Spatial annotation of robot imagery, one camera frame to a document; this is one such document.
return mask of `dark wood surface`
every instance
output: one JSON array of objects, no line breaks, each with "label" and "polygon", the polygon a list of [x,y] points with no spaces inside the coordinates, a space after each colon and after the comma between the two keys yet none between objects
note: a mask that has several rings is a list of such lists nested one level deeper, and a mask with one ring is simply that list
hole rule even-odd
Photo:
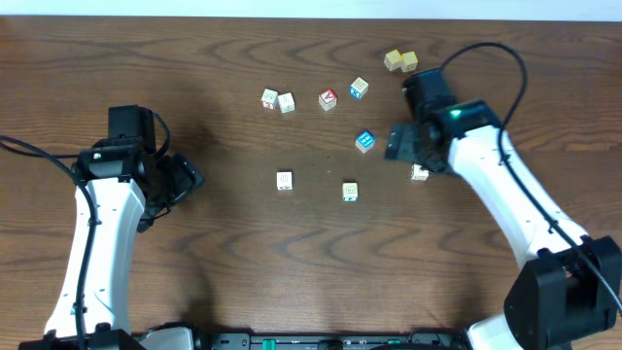
[{"label": "dark wood surface", "polygon": [[[0,19],[0,129],[51,152],[106,136],[107,109],[160,113],[172,151],[209,178],[137,237],[132,328],[188,320],[256,332],[409,332],[465,327],[501,311],[518,274],[499,228],[466,183],[408,179],[383,160],[409,120],[401,73],[383,54],[432,68],[476,41],[502,41],[530,69],[509,127],[525,162],[595,237],[622,242],[622,24],[498,21],[8,17]],[[362,101],[348,86],[369,82]],[[500,115],[517,91],[501,52],[448,70],[463,99]],[[295,112],[265,111],[264,88]],[[333,88],[335,110],[318,94]],[[354,146],[369,129],[377,145]],[[42,334],[74,232],[71,182],[48,162],[0,152],[0,347]],[[292,192],[275,172],[291,169]],[[360,201],[343,203],[356,180]],[[622,328],[577,342],[619,349]]]}]

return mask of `white wall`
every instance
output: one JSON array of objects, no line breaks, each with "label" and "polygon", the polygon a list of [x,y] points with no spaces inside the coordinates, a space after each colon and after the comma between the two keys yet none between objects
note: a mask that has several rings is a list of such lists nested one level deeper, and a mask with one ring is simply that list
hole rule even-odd
[{"label": "white wall", "polygon": [[622,0],[0,0],[0,14],[622,21]]}]

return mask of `wood grain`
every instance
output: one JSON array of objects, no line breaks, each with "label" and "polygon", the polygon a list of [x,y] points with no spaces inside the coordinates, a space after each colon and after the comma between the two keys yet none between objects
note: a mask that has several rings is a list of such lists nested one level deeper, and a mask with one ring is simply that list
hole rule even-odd
[{"label": "wood grain", "polygon": [[[408,180],[382,159],[409,120],[388,50],[432,68],[477,41],[502,41],[530,69],[509,130],[525,162],[592,235],[622,241],[622,24],[133,17],[0,19],[0,129],[52,152],[106,136],[107,109],[137,103],[168,123],[172,149],[208,177],[137,237],[130,319],[256,332],[409,332],[465,327],[501,310],[518,270],[499,228],[461,180]],[[483,50],[448,72],[464,99],[500,115],[514,63]],[[363,77],[363,100],[348,86]],[[264,111],[264,88],[296,110]],[[332,88],[325,113],[318,93]],[[378,138],[366,155],[354,138]],[[0,153],[0,347],[41,336],[74,231],[72,185],[42,160]],[[274,174],[294,172],[292,192]],[[343,203],[341,183],[359,183]],[[575,344],[618,349],[616,327]]]}]

